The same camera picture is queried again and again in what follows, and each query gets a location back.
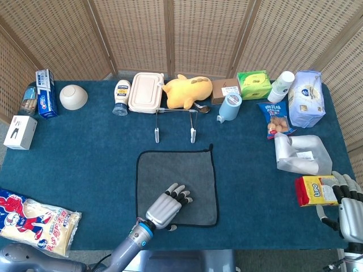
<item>table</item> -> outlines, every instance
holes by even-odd
[[[197,138],[190,143],[188,113],[159,115],[161,141],[155,143],[155,115],[112,114],[114,81],[56,82],[60,90],[77,84],[88,92],[80,110],[38,118],[29,151],[8,150],[1,187],[42,203],[83,212],[72,249],[113,249],[135,223],[136,161],[146,150],[202,150],[214,144],[213,159],[220,217],[210,228],[158,231],[148,249],[316,249],[345,243],[322,224],[314,207],[298,207],[294,180],[301,175],[276,168],[273,140],[256,103],[244,101],[238,117],[220,124],[219,106],[199,114]],[[318,135],[333,169],[353,176],[334,106],[323,86],[327,114],[295,135]],[[326,213],[337,217],[337,208]],[[0,246],[9,243],[0,239]]]

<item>robot finger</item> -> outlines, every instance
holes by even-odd
[[[331,172],[333,174],[333,176],[338,180],[339,186],[341,191],[344,194],[344,197],[351,197],[351,192],[349,191],[349,187],[347,184],[347,181],[345,180],[345,178],[338,172],[336,171],[332,171]]]
[[[187,197],[188,195],[190,195],[190,191],[183,191],[181,192],[177,197],[176,197],[176,201],[181,201],[183,198]]]
[[[349,187],[355,187],[355,190],[357,192],[357,197],[354,196],[354,199],[357,199],[357,200],[360,200],[363,202],[363,191],[362,191],[362,188],[360,187],[360,185],[355,180],[352,180],[352,178],[349,177],[347,174],[344,174],[343,177],[346,179]]]
[[[166,191],[165,193],[170,196],[171,192],[176,188],[178,187],[178,183],[173,183]]]
[[[192,202],[193,202],[193,198],[191,198],[191,197],[185,197],[182,201],[180,201],[180,204],[182,206],[184,206],[185,204],[192,203]]]
[[[329,185],[330,187],[333,187],[335,185],[339,186],[339,182],[334,177],[322,177],[322,183],[324,185]]]
[[[351,191],[351,198],[359,200],[356,182],[352,180],[351,177],[349,177],[347,174],[344,174],[343,177],[348,184],[349,190]]]
[[[185,189],[185,185],[181,185],[181,186],[179,186],[178,188],[176,188],[174,191],[172,191],[172,193],[171,193],[171,197],[172,198],[176,198],[179,194],[180,194],[180,192],[182,191],[182,190],[184,190]]]

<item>spoon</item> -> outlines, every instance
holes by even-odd
[[[208,113],[210,111],[210,107],[207,105],[201,106],[194,102],[194,106],[198,109],[201,113]]]

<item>white box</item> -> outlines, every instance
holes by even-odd
[[[54,76],[49,69],[35,72],[36,86],[51,89],[54,87]]]
[[[5,137],[4,146],[11,149],[29,150],[37,123],[30,116],[14,115]]]

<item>yellow plush toy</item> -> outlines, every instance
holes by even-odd
[[[190,109],[194,101],[210,96],[213,86],[210,79],[204,76],[187,79],[184,75],[178,75],[177,79],[169,81],[162,88],[168,96],[168,108]]]

